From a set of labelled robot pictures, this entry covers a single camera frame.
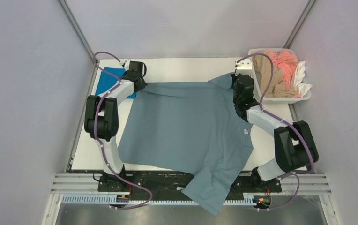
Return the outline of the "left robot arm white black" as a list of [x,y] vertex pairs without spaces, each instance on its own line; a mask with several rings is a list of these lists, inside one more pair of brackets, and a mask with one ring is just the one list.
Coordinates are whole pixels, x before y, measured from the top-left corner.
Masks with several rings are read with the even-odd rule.
[[99,179],[99,191],[123,191],[134,184],[127,180],[124,164],[119,156],[116,135],[119,129],[118,106],[128,96],[144,89],[147,84],[145,63],[130,60],[124,63],[125,72],[116,83],[99,95],[86,99],[84,130],[96,141],[104,168]]

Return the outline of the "grey-blue t shirt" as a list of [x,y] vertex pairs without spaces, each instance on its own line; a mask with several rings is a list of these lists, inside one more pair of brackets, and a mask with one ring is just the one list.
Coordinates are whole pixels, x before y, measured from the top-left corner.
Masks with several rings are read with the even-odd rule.
[[253,151],[251,128],[235,112],[230,74],[149,83],[133,101],[118,151],[124,163],[193,174],[183,194],[217,216]]

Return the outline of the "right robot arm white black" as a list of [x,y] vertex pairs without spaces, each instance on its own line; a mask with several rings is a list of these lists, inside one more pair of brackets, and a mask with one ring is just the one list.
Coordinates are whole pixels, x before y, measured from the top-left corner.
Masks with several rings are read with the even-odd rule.
[[274,138],[275,156],[252,170],[252,188],[263,191],[273,180],[301,173],[302,167],[313,173],[319,154],[308,123],[289,122],[264,109],[253,96],[254,80],[250,76],[232,74],[231,78],[236,114]]

